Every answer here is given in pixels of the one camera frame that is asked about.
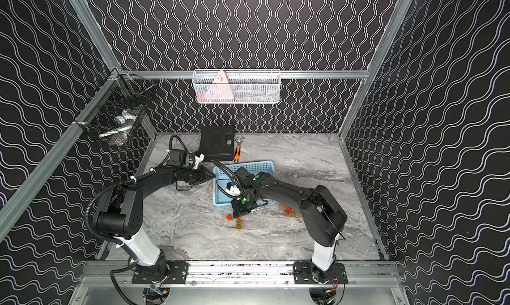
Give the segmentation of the white items in mesh basket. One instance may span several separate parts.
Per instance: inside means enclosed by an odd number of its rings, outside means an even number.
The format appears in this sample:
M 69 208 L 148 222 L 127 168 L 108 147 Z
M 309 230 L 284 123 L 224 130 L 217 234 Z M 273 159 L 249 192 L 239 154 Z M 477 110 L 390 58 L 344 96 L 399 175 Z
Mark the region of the white items in mesh basket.
M 99 134 L 100 141 L 108 146 L 125 145 L 137 118 L 137 115 L 129 111 L 122 111 L 120 115 L 114 118 L 114 126 Z

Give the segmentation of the clear plastic clamshell container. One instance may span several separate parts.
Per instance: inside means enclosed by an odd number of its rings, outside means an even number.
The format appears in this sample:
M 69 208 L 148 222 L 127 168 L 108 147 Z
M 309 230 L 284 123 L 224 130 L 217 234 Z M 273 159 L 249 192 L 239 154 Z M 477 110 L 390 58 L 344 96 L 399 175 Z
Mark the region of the clear plastic clamshell container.
M 293 208 L 290 205 L 278 204 L 276 218 L 278 220 L 291 221 L 297 224 L 304 225 L 304 219 L 299 209 Z

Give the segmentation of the black box device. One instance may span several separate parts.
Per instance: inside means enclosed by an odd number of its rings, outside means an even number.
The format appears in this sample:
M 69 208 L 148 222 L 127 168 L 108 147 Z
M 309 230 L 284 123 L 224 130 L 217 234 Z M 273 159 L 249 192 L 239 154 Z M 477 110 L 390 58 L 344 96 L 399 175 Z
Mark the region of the black box device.
M 204 162 L 234 160 L 235 128 L 233 126 L 204 127 L 201 130 L 199 153 L 204 155 Z

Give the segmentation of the pink triangle card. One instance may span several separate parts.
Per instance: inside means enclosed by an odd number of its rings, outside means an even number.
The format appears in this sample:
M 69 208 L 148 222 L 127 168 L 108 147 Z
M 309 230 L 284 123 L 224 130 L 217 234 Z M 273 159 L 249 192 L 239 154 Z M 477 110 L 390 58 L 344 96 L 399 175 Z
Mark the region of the pink triangle card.
M 215 75 L 212 83 L 209 85 L 204 94 L 206 101 L 232 101 L 234 93 L 231 89 L 231 84 L 228 80 L 227 73 L 224 70 L 219 70 Z

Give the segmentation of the aluminium front rail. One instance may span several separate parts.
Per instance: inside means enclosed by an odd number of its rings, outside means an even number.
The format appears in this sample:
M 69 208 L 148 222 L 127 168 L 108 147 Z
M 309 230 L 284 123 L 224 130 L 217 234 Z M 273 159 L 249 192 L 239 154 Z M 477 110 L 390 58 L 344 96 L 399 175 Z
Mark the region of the aluminium front rail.
M 323 284 L 313 280 L 307 261 L 171 261 L 165 286 L 177 288 L 326 289 L 394 288 L 392 262 L 340 261 Z

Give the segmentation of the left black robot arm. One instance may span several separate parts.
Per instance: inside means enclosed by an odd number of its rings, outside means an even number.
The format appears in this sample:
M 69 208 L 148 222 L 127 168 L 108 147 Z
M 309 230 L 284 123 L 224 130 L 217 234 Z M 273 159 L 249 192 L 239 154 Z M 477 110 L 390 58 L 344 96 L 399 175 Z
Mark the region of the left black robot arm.
M 101 190 L 86 208 L 87 230 L 97 239 L 116 244 L 130 256 L 128 268 L 147 273 L 154 281 L 167 276 L 165 253 L 143 228 L 143 201 L 152 193 L 179 182 L 190 188 L 211 181 L 215 175 L 202 162 L 206 156 L 191 152 L 172 135 L 165 158 L 141 176 L 131 176 Z

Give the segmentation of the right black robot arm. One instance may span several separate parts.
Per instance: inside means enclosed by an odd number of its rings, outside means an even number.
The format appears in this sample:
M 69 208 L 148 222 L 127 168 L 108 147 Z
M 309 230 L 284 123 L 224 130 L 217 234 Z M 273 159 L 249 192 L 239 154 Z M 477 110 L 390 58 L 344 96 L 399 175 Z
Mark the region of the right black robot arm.
M 312 268 L 320 273 L 326 273 L 332 268 L 335 247 L 348 216 L 325 186 L 303 188 L 280 181 L 265 172 L 254 175 L 243 167 L 234 172 L 215 160 L 213 164 L 240 190 L 236 196 L 221 190 L 231 198 L 235 218 L 258 209 L 259 201 L 273 200 L 297 209 L 309 236 L 314 240 Z

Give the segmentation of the orange handled tool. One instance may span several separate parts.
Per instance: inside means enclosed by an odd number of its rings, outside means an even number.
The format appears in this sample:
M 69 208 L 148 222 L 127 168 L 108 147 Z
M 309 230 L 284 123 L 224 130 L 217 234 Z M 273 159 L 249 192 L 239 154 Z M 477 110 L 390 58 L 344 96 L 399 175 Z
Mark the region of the orange handled tool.
M 241 150 L 241 146 L 242 146 L 243 141 L 244 141 L 244 137 L 243 136 L 239 136 L 236 139 L 236 148 L 235 148 L 234 163 L 238 163 L 239 162 L 239 159 L 240 159 L 240 150 Z

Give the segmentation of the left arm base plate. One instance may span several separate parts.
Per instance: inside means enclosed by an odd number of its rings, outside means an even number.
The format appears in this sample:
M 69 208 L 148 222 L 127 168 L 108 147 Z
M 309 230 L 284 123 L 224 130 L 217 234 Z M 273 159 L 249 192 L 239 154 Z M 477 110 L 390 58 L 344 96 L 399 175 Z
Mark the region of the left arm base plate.
M 166 261 L 150 267 L 136 265 L 131 282 L 133 284 L 149 284 L 163 282 L 164 284 L 184 284 L 187 278 L 189 264 L 185 261 Z

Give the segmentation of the light blue plastic basket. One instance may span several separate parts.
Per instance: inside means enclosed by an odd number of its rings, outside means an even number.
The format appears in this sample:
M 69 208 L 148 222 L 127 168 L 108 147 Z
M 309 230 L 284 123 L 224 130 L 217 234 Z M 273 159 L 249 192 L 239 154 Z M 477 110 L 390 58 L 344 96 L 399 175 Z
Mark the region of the light blue plastic basket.
M 229 164 L 227 167 L 236 172 L 239 168 L 245 168 L 249 173 L 257 175 L 259 172 L 265 172 L 269 175 L 275 173 L 274 163 L 272 161 L 257 161 L 246 162 L 242 164 Z M 220 211 L 227 211 L 231 209 L 231 198 L 220 191 L 220 189 L 227 190 L 227 184 L 232 183 L 232 180 L 218 167 L 214 167 L 215 181 L 213 184 L 212 202 L 214 206 Z

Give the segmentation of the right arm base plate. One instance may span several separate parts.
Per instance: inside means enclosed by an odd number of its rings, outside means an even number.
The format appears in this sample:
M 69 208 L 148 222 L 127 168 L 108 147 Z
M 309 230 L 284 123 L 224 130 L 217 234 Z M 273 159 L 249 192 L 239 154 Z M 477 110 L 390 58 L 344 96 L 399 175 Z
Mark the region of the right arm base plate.
M 294 282 L 297 285 L 346 285 L 345 266 L 334 262 L 328 270 L 321 270 L 311 261 L 296 261 L 292 266 Z

